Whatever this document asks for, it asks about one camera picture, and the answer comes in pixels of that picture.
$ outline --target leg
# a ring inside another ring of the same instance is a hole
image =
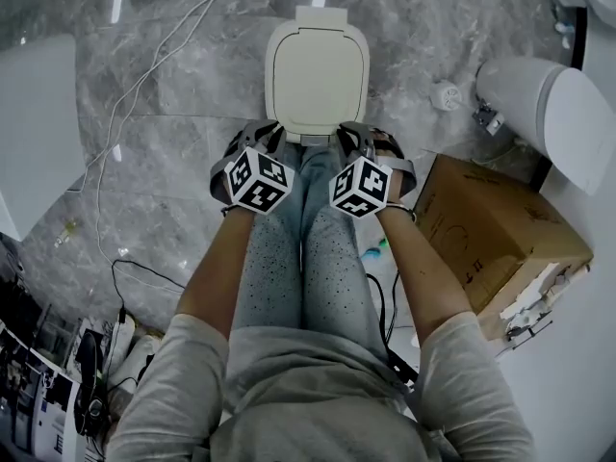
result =
[[[285,147],[285,164],[298,171],[300,149]],[[301,277],[299,242],[302,182],[268,216],[255,218],[244,262],[233,328],[281,326],[299,328]]]
[[[306,150],[300,169],[307,190],[301,224],[302,326],[350,339],[387,362],[353,221],[329,206],[329,180],[339,172],[333,151]]]

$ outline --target bracelet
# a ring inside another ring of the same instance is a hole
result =
[[[417,214],[415,214],[415,211],[413,211],[413,209],[409,209],[405,205],[396,204],[394,202],[387,202],[385,208],[387,209],[388,207],[392,207],[393,209],[401,209],[401,211],[404,211],[411,217],[411,219],[413,219],[413,222],[417,222]]]
[[[237,204],[231,204],[231,205],[227,205],[226,207],[223,207],[222,209],[220,209],[220,211],[222,212],[222,216],[226,218],[229,212],[231,212],[233,209],[237,209],[238,207],[241,207],[241,206]]]

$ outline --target toilet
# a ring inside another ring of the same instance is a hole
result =
[[[481,67],[476,90],[569,180],[595,193],[616,147],[616,117],[586,75],[547,60],[504,58]]]
[[[366,111],[370,52],[364,35],[348,25],[344,9],[297,7],[281,24],[266,54],[266,110],[287,141],[327,145],[344,121]]]

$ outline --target marble floor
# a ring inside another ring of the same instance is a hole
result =
[[[149,68],[158,43],[198,1],[123,0],[120,19],[111,24],[113,0],[0,0],[0,49],[58,33],[76,38],[78,113],[89,161],[105,143],[116,100]],[[127,252],[127,258],[177,281],[189,279],[221,221],[208,193],[209,168],[247,120],[264,117],[270,34],[294,17],[296,5],[310,1],[218,0],[189,45],[144,84],[120,142],[122,161],[110,157],[102,182],[101,245],[111,258]],[[327,0],[327,5],[347,8],[350,23],[365,34],[372,66],[367,121],[398,136],[420,185],[437,152],[489,160],[512,142],[507,133],[493,139],[478,130],[467,110],[435,111],[428,96],[432,83],[448,79],[472,98],[484,61],[508,55],[559,60],[562,53],[551,0]],[[518,148],[491,166],[528,180],[537,161],[536,153]],[[119,304],[94,233],[99,172],[92,167],[84,191],[62,196],[17,245],[35,298],[71,320],[112,318]],[[73,236],[55,247],[72,220]],[[380,237],[375,219],[363,222],[360,251]],[[367,267],[389,290],[391,257]],[[118,287],[140,321],[167,327],[178,294],[123,275]],[[398,324],[408,322],[403,310]]]

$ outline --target white cube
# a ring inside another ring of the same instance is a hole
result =
[[[284,200],[295,176],[292,169],[252,147],[247,147],[224,171],[231,201],[259,214],[269,214]]]
[[[361,157],[329,182],[329,204],[354,218],[387,205],[392,169]]]

